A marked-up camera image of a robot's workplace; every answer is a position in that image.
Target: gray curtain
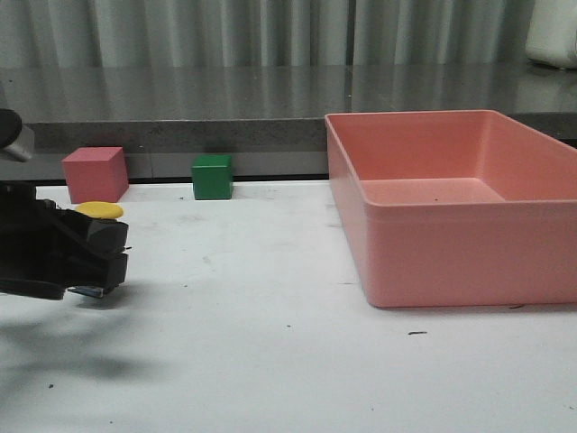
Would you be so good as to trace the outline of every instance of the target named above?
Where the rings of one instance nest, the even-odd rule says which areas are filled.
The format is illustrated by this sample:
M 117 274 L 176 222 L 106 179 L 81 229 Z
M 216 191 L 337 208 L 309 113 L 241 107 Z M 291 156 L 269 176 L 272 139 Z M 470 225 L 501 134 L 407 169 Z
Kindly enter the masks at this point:
M 524 58 L 533 0 L 0 0 L 0 67 Z

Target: table surface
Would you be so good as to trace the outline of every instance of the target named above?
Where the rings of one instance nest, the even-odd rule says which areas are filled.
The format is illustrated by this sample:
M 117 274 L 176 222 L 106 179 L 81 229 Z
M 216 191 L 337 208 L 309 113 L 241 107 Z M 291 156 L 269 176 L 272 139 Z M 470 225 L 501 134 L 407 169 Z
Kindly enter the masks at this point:
M 371 307 L 326 181 L 122 204 L 109 297 L 0 296 L 0 431 L 577 430 L 576 305 Z

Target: tray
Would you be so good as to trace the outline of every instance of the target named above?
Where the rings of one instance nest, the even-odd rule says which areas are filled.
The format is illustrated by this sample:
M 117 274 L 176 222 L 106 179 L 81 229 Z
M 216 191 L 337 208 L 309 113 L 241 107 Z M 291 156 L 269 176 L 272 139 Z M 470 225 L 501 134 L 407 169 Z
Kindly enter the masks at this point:
M 487 110 L 325 117 L 376 307 L 577 301 L 577 151 Z

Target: cube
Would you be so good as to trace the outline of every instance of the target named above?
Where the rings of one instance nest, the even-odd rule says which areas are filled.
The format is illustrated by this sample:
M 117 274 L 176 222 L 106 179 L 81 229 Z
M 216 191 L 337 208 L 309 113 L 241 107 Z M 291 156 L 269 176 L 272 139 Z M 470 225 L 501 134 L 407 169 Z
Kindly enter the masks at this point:
M 122 147 L 81 147 L 62 160 L 70 201 L 114 203 L 128 189 Z
M 224 200 L 233 196 L 230 155 L 199 155 L 191 171 L 196 200 Z

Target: gray countertop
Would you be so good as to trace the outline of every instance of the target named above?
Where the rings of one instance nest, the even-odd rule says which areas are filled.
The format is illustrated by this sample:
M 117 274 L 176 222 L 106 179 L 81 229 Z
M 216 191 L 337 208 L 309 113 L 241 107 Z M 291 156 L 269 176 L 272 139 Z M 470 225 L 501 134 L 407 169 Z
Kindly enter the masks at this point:
M 85 145 L 122 145 L 133 179 L 189 176 L 201 152 L 231 153 L 240 176 L 315 175 L 326 173 L 327 113 L 488 108 L 572 139 L 558 115 L 577 112 L 577 73 L 529 63 L 0 69 L 0 106 L 36 133 L 37 158 L 0 163 L 5 178 L 62 179 L 60 159 Z

